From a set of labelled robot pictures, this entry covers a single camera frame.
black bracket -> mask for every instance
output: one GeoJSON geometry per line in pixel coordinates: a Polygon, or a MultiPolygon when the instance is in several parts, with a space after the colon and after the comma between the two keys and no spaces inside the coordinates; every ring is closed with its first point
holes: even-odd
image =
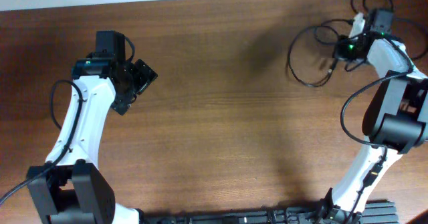
{"type": "Polygon", "coordinates": [[[407,76],[381,83],[364,115],[362,132],[400,154],[420,146],[428,136],[427,91],[427,80],[407,76]]]}
{"type": "Polygon", "coordinates": [[[399,37],[391,35],[394,13],[388,9],[373,9],[365,16],[366,23],[363,35],[358,38],[349,39],[341,35],[339,44],[334,46],[333,58],[352,62],[355,60],[365,61],[373,42],[376,39],[388,36],[389,39],[403,42],[399,37]]]}
{"type": "MultiPolygon", "coordinates": [[[[314,220],[317,224],[325,223],[344,223],[348,215],[348,211],[343,211],[338,205],[333,204],[332,188],[330,188],[326,196],[320,200],[315,212],[314,220]]],[[[362,214],[351,213],[351,217],[347,224],[358,224],[362,214]]]]}
{"type": "MultiPolygon", "coordinates": [[[[316,212],[307,207],[288,207],[286,210],[286,224],[314,224],[316,212]]],[[[344,224],[343,220],[326,218],[321,220],[323,224],[344,224]]],[[[361,217],[352,220],[356,224],[398,224],[397,208],[392,202],[367,203],[361,217]]]]}
{"type": "MultiPolygon", "coordinates": [[[[46,166],[31,166],[27,178],[46,166]]],[[[92,163],[78,160],[74,166],[56,166],[28,184],[43,224],[111,224],[115,211],[114,192],[92,163]],[[63,190],[68,180],[72,190],[63,190]]]]}
{"type": "Polygon", "coordinates": [[[125,35],[116,31],[96,32],[96,51],[89,53],[85,59],[78,60],[72,70],[73,79],[81,76],[99,76],[110,78],[116,97],[112,109],[120,115],[128,111],[137,95],[158,77],[142,60],[132,63],[134,45],[125,35]],[[131,45],[131,58],[125,59],[125,40],[131,45]]]}

wood grain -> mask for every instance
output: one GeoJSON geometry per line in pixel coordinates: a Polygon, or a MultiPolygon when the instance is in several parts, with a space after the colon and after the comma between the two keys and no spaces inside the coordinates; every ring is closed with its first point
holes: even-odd
{"type": "MultiPolygon", "coordinates": [[[[370,0],[382,5],[385,0],[370,0]]],[[[69,78],[94,50],[95,32],[114,29],[159,78],[125,116],[109,113],[100,171],[116,200],[147,213],[254,209],[322,198],[345,174],[360,145],[342,132],[339,112],[376,78],[370,67],[343,63],[323,88],[307,88],[285,71],[292,38],[307,25],[352,18],[349,0],[174,0],[0,13],[0,193],[43,163],[58,136],[48,112],[51,85],[69,78]]],[[[426,0],[395,0],[397,15],[426,23],[426,0]]],[[[343,34],[349,27],[338,25],[343,34]]],[[[424,37],[397,24],[410,55],[424,37]]],[[[332,49],[312,36],[292,59],[315,80],[332,49]]],[[[428,58],[417,62],[428,70],[428,58]]],[[[58,89],[63,118],[70,88],[58,89]]],[[[360,133],[375,90],[348,110],[360,133]]],[[[428,206],[428,146],[404,156],[370,199],[397,203],[407,222],[428,206]]],[[[27,190],[0,209],[2,223],[39,223],[27,190]]]]}

